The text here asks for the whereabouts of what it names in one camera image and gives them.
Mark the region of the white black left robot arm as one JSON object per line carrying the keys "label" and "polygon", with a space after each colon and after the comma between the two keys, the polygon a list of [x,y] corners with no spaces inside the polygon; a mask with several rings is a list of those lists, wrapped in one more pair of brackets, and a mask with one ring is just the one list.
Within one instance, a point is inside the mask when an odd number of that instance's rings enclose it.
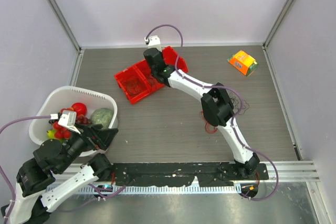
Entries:
{"label": "white black left robot arm", "polygon": [[82,152],[87,149],[107,150],[118,133],[117,128],[82,125],[64,142],[49,139],[33,152],[18,171],[10,204],[1,208],[5,223],[44,223],[60,204],[84,186],[107,181],[112,174],[108,158],[96,154],[84,168],[51,192],[46,189],[55,182]]}

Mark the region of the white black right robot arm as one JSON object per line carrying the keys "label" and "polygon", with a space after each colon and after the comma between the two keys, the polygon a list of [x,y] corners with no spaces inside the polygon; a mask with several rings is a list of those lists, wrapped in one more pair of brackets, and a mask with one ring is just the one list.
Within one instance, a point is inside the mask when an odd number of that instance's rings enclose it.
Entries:
{"label": "white black right robot arm", "polygon": [[146,49],[143,55],[151,75],[159,83],[183,91],[201,103],[204,119],[221,132],[229,145],[239,177],[250,179],[254,176],[260,159],[238,127],[228,88],[221,83],[202,82],[178,69],[177,65],[166,64],[163,52],[156,48]]}

